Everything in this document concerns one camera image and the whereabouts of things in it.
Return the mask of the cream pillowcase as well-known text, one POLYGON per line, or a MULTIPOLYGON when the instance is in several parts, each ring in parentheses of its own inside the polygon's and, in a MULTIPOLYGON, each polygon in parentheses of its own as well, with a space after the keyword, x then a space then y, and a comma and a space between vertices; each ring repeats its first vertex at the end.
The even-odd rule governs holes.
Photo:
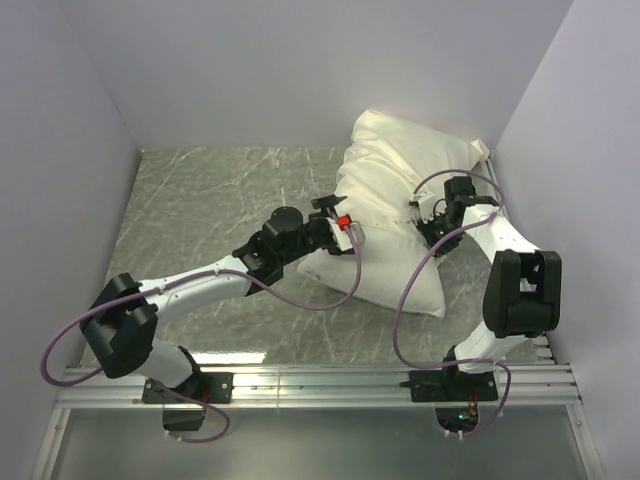
POLYGON ((472 170, 489 157, 479 139, 468 141, 421 124, 368 109, 355 121, 352 144, 336 173, 336 210, 366 227, 415 237, 409 202, 418 184, 428 204, 444 197, 447 170, 472 170))

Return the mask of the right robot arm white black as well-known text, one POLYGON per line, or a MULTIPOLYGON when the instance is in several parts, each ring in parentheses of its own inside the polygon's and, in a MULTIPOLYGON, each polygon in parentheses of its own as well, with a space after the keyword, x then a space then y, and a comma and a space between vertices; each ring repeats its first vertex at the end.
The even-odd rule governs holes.
POLYGON ((444 367, 414 370, 405 385, 415 402, 493 401, 498 361, 559 323, 562 260, 515 229, 501 211, 500 193, 479 194, 472 174, 451 170, 449 175, 442 198, 415 189, 410 205, 416 228, 435 256, 447 255, 469 236, 489 260, 481 322, 450 348, 444 367))

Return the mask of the white pillow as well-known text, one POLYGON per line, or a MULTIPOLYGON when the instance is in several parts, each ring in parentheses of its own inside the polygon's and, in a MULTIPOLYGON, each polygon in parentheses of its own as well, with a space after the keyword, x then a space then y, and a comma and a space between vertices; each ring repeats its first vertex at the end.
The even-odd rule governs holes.
MULTIPOLYGON (((428 249, 414 236, 373 226, 364 226, 363 230, 366 241, 360 246, 362 273, 355 296, 375 305, 395 309, 428 249)), ((355 281, 356 260, 353 255, 334 256, 319 250, 300 262, 298 272, 329 288, 347 293, 355 281)), ((431 259, 423 267, 407 296, 403 311, 437 318, 445 316, 446 302, 437 260, 431 259)))

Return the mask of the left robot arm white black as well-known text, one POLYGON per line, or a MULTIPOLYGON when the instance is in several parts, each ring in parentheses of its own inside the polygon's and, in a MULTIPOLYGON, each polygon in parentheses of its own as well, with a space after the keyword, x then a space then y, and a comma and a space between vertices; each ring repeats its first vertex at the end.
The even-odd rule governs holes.
POLYGON ((351 219, 336 211, 341 201, 334 194, 314 199, 309 216, 279 207, 246 244, 205 267, 144 281, 128 273, 113 277, 80 323, 102 372, 111 379, 143 375, 179 402, 207 400, 200 366, 186 348, 157 340, 158 325, 264 291, 283 278, 286 266, 318 250, 353 254, 351 219))

